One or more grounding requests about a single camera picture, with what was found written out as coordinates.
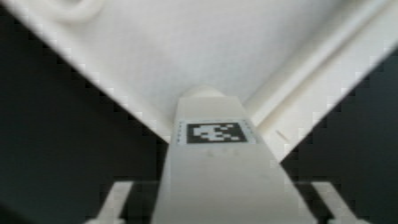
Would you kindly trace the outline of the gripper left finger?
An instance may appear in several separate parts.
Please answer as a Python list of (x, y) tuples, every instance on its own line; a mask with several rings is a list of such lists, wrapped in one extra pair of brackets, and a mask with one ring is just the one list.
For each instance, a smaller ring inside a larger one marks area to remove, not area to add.
[(125, 204), (134, 188), (132, 181), (118, 181), (112, 185), (98, 216), (84, 224), (127, 224), (121, 218)]

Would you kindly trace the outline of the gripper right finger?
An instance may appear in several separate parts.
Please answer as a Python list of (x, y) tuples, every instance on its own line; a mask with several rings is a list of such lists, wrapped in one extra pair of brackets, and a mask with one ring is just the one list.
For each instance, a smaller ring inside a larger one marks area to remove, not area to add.
[(311, 185), (333, 213), (333, 218), (329, 219), (327, 224), (372, 224), (356, 216), (333, 183), (313, 182)]

